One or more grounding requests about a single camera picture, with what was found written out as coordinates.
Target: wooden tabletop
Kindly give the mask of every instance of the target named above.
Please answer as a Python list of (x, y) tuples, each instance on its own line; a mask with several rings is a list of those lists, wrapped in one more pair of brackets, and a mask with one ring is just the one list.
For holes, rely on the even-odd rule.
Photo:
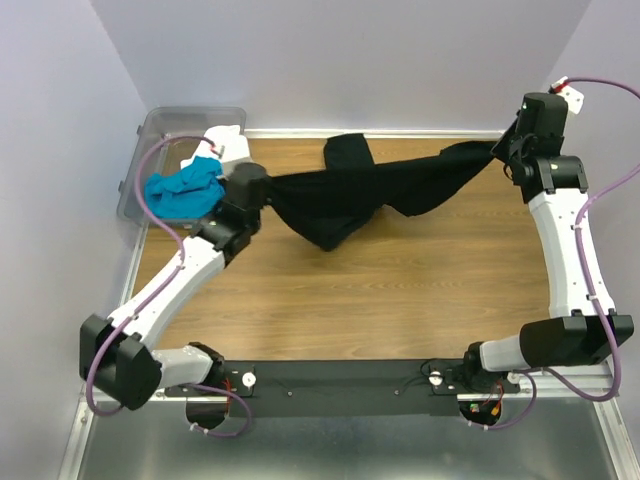
[[(376, 162), (436, 154), (460, 140), (369, 140)], [(251, 140), (271, 175), (323, 168), (324, 140)], [(187, 158), (181, 145), (172, 161)], [(135, 290), (175, 253), (149, 230)], [(199, 341), (230, 359), (460, 357), (548, 316), (542, 247), (518, 188), (494, 161), (419, 217), (379, 211), (326, 253), (266, 208), (262, 230), (174, 319), (158, 348)]]

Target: blue cloth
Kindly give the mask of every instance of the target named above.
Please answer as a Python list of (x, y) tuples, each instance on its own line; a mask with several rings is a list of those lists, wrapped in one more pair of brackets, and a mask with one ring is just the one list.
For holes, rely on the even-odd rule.
[(211, 211), (224, 196), (218, 183), (222, 165), (211, 157), (195, 157), (178, 173), (163, 177), (154, 173), (144, 187), (144, 198), (159, 218), (198, 218)]

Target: plastic bin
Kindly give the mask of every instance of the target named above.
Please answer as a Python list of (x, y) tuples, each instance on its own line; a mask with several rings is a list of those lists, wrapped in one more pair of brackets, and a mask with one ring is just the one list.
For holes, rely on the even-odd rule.
[[(142, 225), (146, 221), (146, 216), (142, 212), (138, 200), (133, 191), (133, 183), (135, 181), (136, 170), (140, 158), (161, 138), (177, 136), (177, 135), (203, 135), (204, 132), (217, 125), (240, 125), (240, 131), (244, 131), (247, 114), (244, 110), (237, 107), (160, 107), (152, 110), (147, 115), (144, 125), (138, 128), (138, 144), (136, 145), (131, 166), (127, 173), (127, 178), (120, 184), (120, 201), (118, 202), (117, 214), (120, 218), (130, 220), (138, 225)], [(189, 158), (196, 147), (198, 141), (191, 142), (193, 148), (186, 148), (181, 142), (182, 158), (174, 158), (177, 161)], [(179, 167), (171, 167), (171, 171), (167, 171), (167, 159), (171, 156), (171, 149), (175, 147), (169, 145), (160, 150), (147, 162), (142, 172), (142, 184), (153, 173), (173, 173)], [(164, 218), (167, 223), (177, 225), (192, 224), (194, 218)]]

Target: gray wall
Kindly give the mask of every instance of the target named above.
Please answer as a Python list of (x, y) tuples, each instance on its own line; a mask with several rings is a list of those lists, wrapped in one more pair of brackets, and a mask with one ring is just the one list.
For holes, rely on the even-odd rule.
[[(637, 0), (594, 0), (549, 76), (590, 75), (640, 88)], [(564, 151), (585, 163), (591, 192), (608, 185), (640, 162), (637, 148), (640, 101), (611, 87), (580, 84), (582, 113), (567, 129)], [(640, 178), (593, 207), (593, 236), (607, 287), (618, 311), (640, 319)], [(622, 348), (620, 407), (636, 452), (640, 452), (640, 334)]]
[(92, 0), (147, 105), (253, 128), (501, 129), (589, 0)]
[(131, 257), (116, 188), (145, 109), (86, 0), (4, 1), (0, 43), (0, 478), (52, 479), (78, 328)]

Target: purple cable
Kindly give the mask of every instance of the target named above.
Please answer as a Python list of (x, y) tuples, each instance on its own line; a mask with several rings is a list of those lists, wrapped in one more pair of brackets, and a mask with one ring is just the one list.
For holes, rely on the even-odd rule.
[(527, 407), (520, 413), (520, 415), (509, 420), (508, 422), (499, 423), (497, 425), (482, 425), (480, 423), (475, 423), (470, 420), (468, 421), (469, 425), (474, 425), (476, 427), (482, 428), (483, 430), (492, 430), (492, 431), (504, 430), (505, 428), (513, 427), (516, 423), (519, 423), (524, 417), (526, 417), (531, 413), (531, 410), (533, 410), (533, 406), (536, 404), (536, 399), (538, 398), (538, 386), (536, 385), (536, 382), (533, 380), (533, 377), (529, 374), (529, 371), (515, 372), (515, 373), (524, 375), (531, 382), (531, 400), (529, 401), (529, 404), (527, 405)]
[(253, 419), (253, 415), (251, 414), (251, 408), (249, 407), (247, 402), (240, 395), (238, 395), (237, 393), (229, 392), (228, 390), (223, 390), (221, 388), (208, 387), (206, 385), (189, 384), (187, 386), (191, 387), (191, 388), (196, 388), (198, 390), (203, 390), (205, 392), (217, 393), (219, 395), (224, 395), (226, 397), (230, 397), (230, 398), (236, 400), (242, 406), (242, 408), (244, 408), (244, 411), (247, 413), (246, 421), (244, 422), (242, 427), (240, 429), (236, 430), (235, 432), (230, 432), (230, 433), (216, 432), (214, 430), (209, 430), (209, 429), (206, 429), (206, 428), (202, 428), (197, 423), (192, 423), (191, 424), (191, 428), (193, 430), (197, 430), (197, 431), (199, 431), (199, 432), (201, 432), (201, 433), (203, 433), (203, 434), (205, 434), (205, 435), (207, 435), (209, 437), (233, 438), (233, 437), (237, 437), (238, 435), (244, 433), (251, 426), (251, 421)]
[[(111, 334), (106, 338), (106, 340), (103, 342), (103, 344), (100, 346), (100, 348), (96, 352), (93, 362), (91, 363), (91, 367), (89, 368), (89, 373), (87, 374), (85, 396), (87, 399), (87, 405), (89, 406), (89, 409), (94, 414), (101, 417), (112, 416), (118, 413), (120, 410), (122, 410), (122, 405), (120, 405), (119, 407), (113, 410), (101, 410), (98, 407), (93, 397), (93, 385), (95, 383), (96, 373), (98, 371), (98, 367), (100, 366), (100, 363), (102, 362), (102, 359), (104, 358), (105, 353), (107, 352), (111, 344), (115, 341), (115, 339), (118, 337), (118, 335), (120, 335), (124, 331), (127, 325), (129, 325), (135, 318), (137, 318), (138, 314), (147, 305), (149, 305), (149, 303), (151, 303), (153, 299), (156, 298), (160, 294), (160, 292), (162, 292), (167, 287), (167, 285), (169, 285), (173, 281), (173, 279), (178, 275), (178, 272), (182, 270), (182, 267), (184, 265), (184, 259), (186, 254), (185, 254), (182, 238), (180, 238), (178, 233), (175, 230), (173, 230), (169, 225), (164, 223), (162, 220), (160, 220), (158, 217), (156, 217), (153, 214), (153, 212), (149, 209), (149, 207), (147, 206), (147, 203), (144, 200), (144, 196), (142, 195), (142, 188), (141, 188), (142, 171), (144, 170), (144, 166), (147, 164), (149, 159), (165, 145), (168, 145), (170, 143), (180, 141), (180, 140), (200, 140), (200, 141), (208, 142), (209, 144), (211, 144), (212, 147), (215, 147), (215, 143), (206, 137), (201, 137), (198, 135), (179, 135), (176, 137), (170, 137), (170, 138), (165, 138), (163, 140), (160, 140), (159, 142), (154, 144), (140, 159), (140, 162), (138, 164), (138, 169), (136, 171), (135, 181), (133, 184), (133, 190), (135, 192), (136, 199), (138, 200), (138, 204), (140, 205), (140, 208), (145, 213), (145, 215), (149, 217), (153, 223), (155, 223), (160, 228), (162, 228), (165, 232), (167, 232), (171, 236), (171, 238), (173, 238), (176, 241), (176, 243), (178, 244), (178, 248), (180, 250), (180, 265), (178, 265), (175, 268), (175, 270), (171, 272), (171, 274), (166, 278), (166, 280), (164, 280), (158, 286), (158, 288), (156, 288), (153, 292), (151, 292), (151, 294), (149, 294), (147, 298), (145, 298), (142, 302), (140, 302), (140, 304), (134, 309), (132, 316), (127, 317), (120, 325), (118, 325), (115, 328), (113, 332), (111, 332)], [(238, 432), (226, 433), (226, 434), (215, 434), (215, 432), (209, 432), (210, 436), (234, 437), (244, 432), (249, 427), (249, 425), (251, 424), (251, 410), (249, 409), (249, 406), (247, 405), (247, 403), (238, 395), (236, 395), (233, 392), (228, 392), (222, 389), (216, 389), (214, 387), (205, 387), (204, 385), (192, 385), (192, 386), (194, 388), (199, 388), (201, 390), (208, 390), (208, 391), (220, 393), (222, 395), (226, 395), (235, 400), (238, 400), (240, 404), (243, 406), (243, 408), (247, 411), (247, 422)]]
[[(580, 82), (601, 83), (605, 85), (612, 85), (614, 87), (618, 87), (623, 90), (626, 90), (627, 92), (631, 93), (633, 96), (635, 96), (640, 100), (640, 92), (638, 92), (638, 90), (628, 85), (625, 85), (623, 83), (615, 82), (612, 80), (605, 80), (605, 79), (591, 78), (591, 77), (572, 77), (572, 78), (568, 78), (564, 82), (564, 84), (568, 85), (570, 83), (580, 83)], [(582, 229), (579, 227), (581, 222), (584, 220), (587, 211), (591, 208), (591, 206), (595, 202), (597, 202), (600, 198), (602, 198), (612, 190), (615, 190), (616, 188), (627, 183), (629, 180), (635, 177), (638, 173), (640, 173), (640, 164), (636, 165), (636, 167), (633, 170), (631, 170), (629, 173), (627, 173), (625, 176), (616, 180), (611, 185), (607, 186), (606, 188), (602, 189), (601, 191), (593, 195), (591, 198), (589, 198), (585, 202), (585, 204), (582, 206), (580, 211), (578, 212), (578, 215), (576, 215), (576, 222), (575, 222), (576, 245), (578, 247), (578, 256), (580, 258), (582, 273), (584, 274), (584, 279), (585, 279), (585, 282), (587, 283), (587, 290), (589, 292), (589, 295), (594, 297), (591, 301), (593, 303), (594, 309), (598, 314), (598, 317), (600, 318), (600, 322), (602, 323), (602, 328), (604, 329), (604, 332), (607, 336), (607, 341), (609, 342), (609, 347), (611, 349), (611, 358), (613, 360), (613, 383), (611, 385), (611, 388), (604, 395), (600, 395), (600, 396), (591, 395), (580, 390), (578, 387), (576, 387), (571, 382), (569, 382), (569, 380), (567, 380), (564, 376), (562, 376), (553, 368), (543, 369), (544, 371), (549, 372), (551, 375), (556, 377), (569, 390), (579, 395), (580, 397), (586, 400), (590, 400), (592, 402), (606, 402), (607, 400), (611, 400), (618, 394), (618, 390), (620, 389), (620, 383), (622, 381), (622, 367), (620, 365), (620, 352), (618, 350), (618, 343), (616, 342), (615, 334), (613, 333), (613, 330), (609, 325), (609, 320), (607, 319), (607, 314), (604, 312), (602, 308), (602, 304), (596, 297), (596, 288), (593, 281), (593, 277), (591, 275), (591, 270), (589, 269), (589, 263), (587, 262), (587, 255), (585, 253), (584, 240), (582, 238)]]

